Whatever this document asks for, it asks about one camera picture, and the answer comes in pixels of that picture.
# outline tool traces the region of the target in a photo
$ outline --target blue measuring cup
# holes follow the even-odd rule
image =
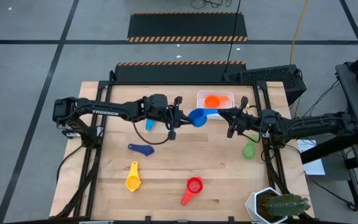
[[[194,127],[201,127],[206,123],[207,115],[218,113],[217,109],[197,108],[190,112],[188,118]]]

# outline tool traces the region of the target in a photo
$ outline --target potted cactus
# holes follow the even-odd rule
[[[310,208],[307,198],[299,195],[280,195],[269,187],[251,193],[246,208],[254,221],[264,224],[278,224],[288,217],[299,215]]]

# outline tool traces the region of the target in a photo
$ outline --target yellow measuring cup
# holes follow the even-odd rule
[[[129,175],[127,177],[127,181],[125,182],[125,185],[131,192],[134,192],[136,189],[139,188],[140,183],[142,182],[140,181],[139,175],[137,173],[137,162],[134,161],[131,164],[131,169],[129,171]]]

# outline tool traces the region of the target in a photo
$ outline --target hazard stripe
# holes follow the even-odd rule
[[[148,65],[223,65],[227,61],[195,61],[195,62],[119,62],[118,66],[148,66]],[[245,65],[242,61],[229,61],[230,65]]]
[[[160,14],[235,14],[235,12],[135,12],[131,15],[160,15]]]
[[[173,36],[173,37],[130,37],[128,42],[243,42],[248,38],[244,36]]]

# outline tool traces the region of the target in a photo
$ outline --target yellow cable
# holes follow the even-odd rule
[[[303,9],[302,9],[302,12],[301,12],[301,16],[299,17],[298,26],[296,27],[295,35],[293,36],[293,40],[292,40],[290,65],[292,64],[293,50],[295,48],[296,37],[298,36],[298,31],[299,31],[299,28],[301,27],[303,15],[305,15],[305,11],[306,11],[307,6],[308,6],[308,0],[305,0],[305,3],[303,5]],[[302,117],[302,116],[299,115],[299,113],[296,111],[296,109],[294,109],[294,107],[292,107],[292,109],[294,110],[295,114],[298,115],[298,117],[300,117],[300,118]]]

